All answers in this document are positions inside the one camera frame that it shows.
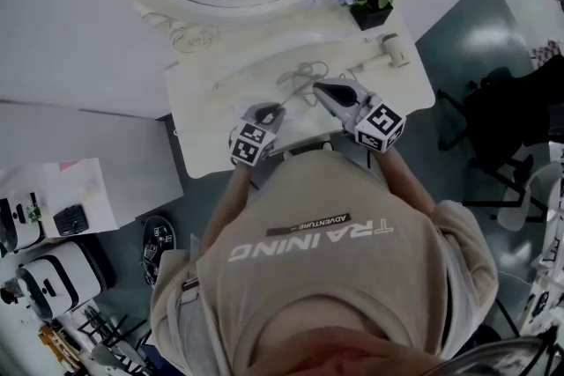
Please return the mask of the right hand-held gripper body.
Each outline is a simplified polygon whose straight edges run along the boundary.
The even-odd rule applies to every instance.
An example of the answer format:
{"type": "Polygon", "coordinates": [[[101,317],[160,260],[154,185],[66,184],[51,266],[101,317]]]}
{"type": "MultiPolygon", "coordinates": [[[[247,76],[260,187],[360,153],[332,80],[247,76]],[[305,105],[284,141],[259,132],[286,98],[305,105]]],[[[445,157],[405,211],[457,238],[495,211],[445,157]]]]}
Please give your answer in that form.
{"type": "Polygon", "coordinates": [[[344,132],[372,151],[386,152],[404,131],[406,118],[355,79],[314,82],[313,94],[344,132]]]}

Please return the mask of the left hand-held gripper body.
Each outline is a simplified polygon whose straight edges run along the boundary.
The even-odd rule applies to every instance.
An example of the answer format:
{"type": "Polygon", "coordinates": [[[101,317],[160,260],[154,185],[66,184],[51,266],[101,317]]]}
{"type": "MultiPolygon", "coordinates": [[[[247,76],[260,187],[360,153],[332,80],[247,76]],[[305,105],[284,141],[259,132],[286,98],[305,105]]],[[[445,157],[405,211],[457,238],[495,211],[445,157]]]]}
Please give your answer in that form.
{"type": "Polygon", "coordinates": [[[274,149],[285,116],[286,109],[279,103],[264,102],[249,107],[230,132],[231,163],[254,167],[266,159],[274,149]]]}

